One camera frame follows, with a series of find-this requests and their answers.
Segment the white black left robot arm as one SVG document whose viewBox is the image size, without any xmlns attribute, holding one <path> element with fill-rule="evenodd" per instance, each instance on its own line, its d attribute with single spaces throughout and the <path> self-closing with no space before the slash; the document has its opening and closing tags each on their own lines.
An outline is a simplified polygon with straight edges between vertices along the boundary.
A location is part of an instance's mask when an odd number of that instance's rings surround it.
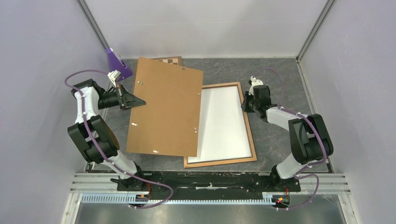
<svg viewBox="0 0 396 224">
<path fill-rule="evenodd" d="M 142 190 L 147 179 L 142 169 L 121 151 L 113 131 L 99 114 L 101 109 L 119 106 L 122 110 L 145 105 L 145 101 L 130 94 L 121 84 L 106 91 L 88 79 L 72 87 L 78 114 L 68 135 L 88 163 L 102 164 L 118 174 L 111 181 L 118 190 Z"/>
</svg>

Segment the red sunset photo print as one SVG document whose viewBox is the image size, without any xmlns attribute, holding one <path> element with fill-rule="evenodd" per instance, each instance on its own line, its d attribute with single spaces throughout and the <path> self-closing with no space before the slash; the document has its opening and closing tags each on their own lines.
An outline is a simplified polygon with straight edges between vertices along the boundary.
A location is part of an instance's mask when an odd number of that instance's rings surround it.
<svg viewBox="0 0 396 224">
<path fill-rule="evenodd" d="M 197 156 L 184 157 L 185 168 L 256 160 L 242 99 L 239 83 L 203 86 Z"/>
</svg>

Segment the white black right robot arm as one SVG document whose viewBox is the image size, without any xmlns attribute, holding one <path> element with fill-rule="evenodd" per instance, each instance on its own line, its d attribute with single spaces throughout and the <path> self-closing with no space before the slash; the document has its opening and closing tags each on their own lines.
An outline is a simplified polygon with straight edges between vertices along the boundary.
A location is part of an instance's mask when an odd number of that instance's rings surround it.
<svg viewBox="0 0 396 224">
<path fill-rule="evenodd" d="M 266 85 L 252 86 L 249 91 L 245 91 L 241 108 L 289 132 L 291 153 L 275 165 L 270 173 L 269 183 L 275 190 L 284 189 L 290 180 L 299 177 L 305 169 L 326 162 L 334 152 L 321 115 L 305 115 L 273 104 L 270 89 Z"/>
</svg>

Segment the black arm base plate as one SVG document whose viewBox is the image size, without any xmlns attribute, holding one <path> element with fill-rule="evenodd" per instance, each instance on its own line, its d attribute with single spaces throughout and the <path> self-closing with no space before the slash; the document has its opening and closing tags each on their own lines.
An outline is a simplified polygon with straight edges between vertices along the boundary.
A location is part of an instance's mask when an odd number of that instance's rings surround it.
<svg viewBox="0 0 396 224">
<path fill-rule="evenodd" d="M 151 171 L 140 173 L 139 177 L 154 183 L 175 188 L 238 188 L 264 192 L 299 192 L 299 180 L 280 179 L 272 174 L 257 172 L 199 172 L 199 171 Z"/>
</svg>

